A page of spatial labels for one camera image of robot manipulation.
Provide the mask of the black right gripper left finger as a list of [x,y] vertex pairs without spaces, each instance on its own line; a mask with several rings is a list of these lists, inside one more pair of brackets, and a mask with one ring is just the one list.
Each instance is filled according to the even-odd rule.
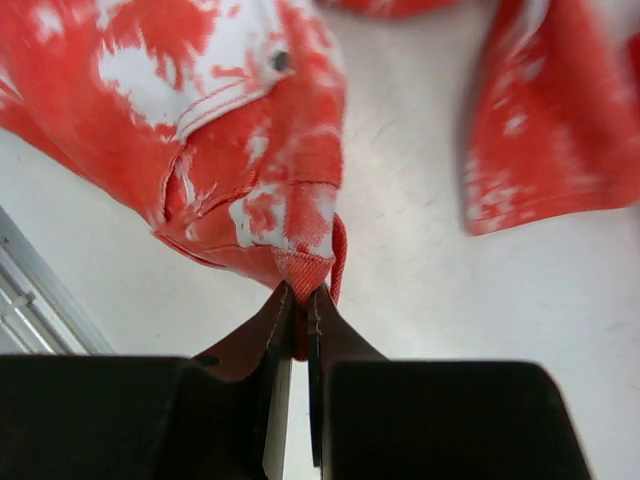
[[5,355],[5,479],[279,479],[293,343],[280,285],[192,357]]

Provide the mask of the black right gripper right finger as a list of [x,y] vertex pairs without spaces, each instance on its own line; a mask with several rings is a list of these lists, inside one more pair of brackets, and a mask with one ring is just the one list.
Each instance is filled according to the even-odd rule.
[[562,394],[538,364],[391,360],[307,304],[311,445],[325,479],[587,479]]

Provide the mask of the red white tie-dye trousers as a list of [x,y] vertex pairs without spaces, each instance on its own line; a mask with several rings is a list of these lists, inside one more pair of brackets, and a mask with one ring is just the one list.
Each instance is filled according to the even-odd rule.
[[639,360],[629,1],[5,1],[1,209],[81,353],[281,281],[392,357]]

